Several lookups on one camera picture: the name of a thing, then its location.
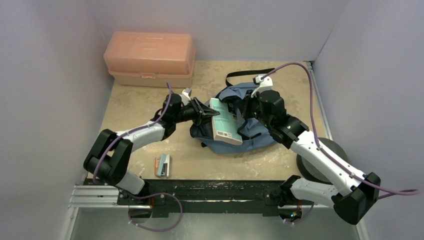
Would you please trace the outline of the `blue backpack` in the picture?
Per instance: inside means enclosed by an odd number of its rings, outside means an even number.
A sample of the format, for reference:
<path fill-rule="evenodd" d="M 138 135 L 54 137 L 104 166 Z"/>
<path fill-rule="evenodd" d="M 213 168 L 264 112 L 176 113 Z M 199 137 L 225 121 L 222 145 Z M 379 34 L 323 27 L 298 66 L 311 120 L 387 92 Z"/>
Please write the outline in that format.
<path fill-rule="evenodd" d="M 237 132 L 242 137 L 242 145 L 232 145 L 222 141 L 213 140 L 212 118 L 202 121 L 201 124 L 193 124 L 189 133 L 194 139 L 200 140 L 202 147 L 208 147 L 216 154 L 237 154 L 245 153 L 255 149 L 271 146 L 276 141 L 271 137 L 269 131 L 257 119 L 244 119 L 238 108 L 238 103 L 245 97 L 248 91 L 253 91 L 256 85 L 253 82 L 244 82 L 236 85 L 231 84 L 228 78 L 248 76 L 248 75 L 265 75 L 272 69 L 262 70 L 246 70 L 231 72 L 226 76 L 226 88 L 222 89 L 212 98 L 217 98 L 223 103 L 228 104 L 229 111 L 235 115 L 237 121 Z"/>

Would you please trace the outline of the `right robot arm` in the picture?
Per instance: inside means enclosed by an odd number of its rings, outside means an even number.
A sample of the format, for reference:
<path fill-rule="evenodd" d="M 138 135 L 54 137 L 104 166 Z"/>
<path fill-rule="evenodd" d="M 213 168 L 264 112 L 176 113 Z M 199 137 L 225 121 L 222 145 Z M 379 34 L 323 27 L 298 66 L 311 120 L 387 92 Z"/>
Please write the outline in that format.
<path fill-rule="evenodd" d="M 377 202 L 381 178 L 373 172 L 365 174 L 356 169 L 323 144 L 305 123 L 287 113 L 277 91 L 247 91 L 241 102 L 241 113 L 245 119 L 257 119 L 277 143 L 306 159 L 331 183 L 292 176 L 281 185 L 280 196 L 284 202 L 308 200 L 332 207 L 351 225 L 357 225 Z"/>

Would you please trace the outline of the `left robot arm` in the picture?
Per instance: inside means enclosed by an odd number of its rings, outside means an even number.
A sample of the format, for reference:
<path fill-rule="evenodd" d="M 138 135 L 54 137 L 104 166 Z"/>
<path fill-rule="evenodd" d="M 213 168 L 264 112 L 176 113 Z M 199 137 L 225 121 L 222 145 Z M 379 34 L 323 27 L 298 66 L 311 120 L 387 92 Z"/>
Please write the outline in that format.
<path fill-rule="evenodd" d="M 94 182 L 123 189 L 129 192 L 132 201 L 142 205 L 148 201 L 149 191 L 145 188 L 147 183 L 128 169 L 131 154 L 151 143 L 166 140 L 178 123 L 192 121 L 199 125 L 219 114 L 197 98 L 184 103 L 180 94 L 170 93 L 163 107 L 144 125 L 119 132 L 102 130 L 87 154 L 83 168 L 93 175 Z"/>

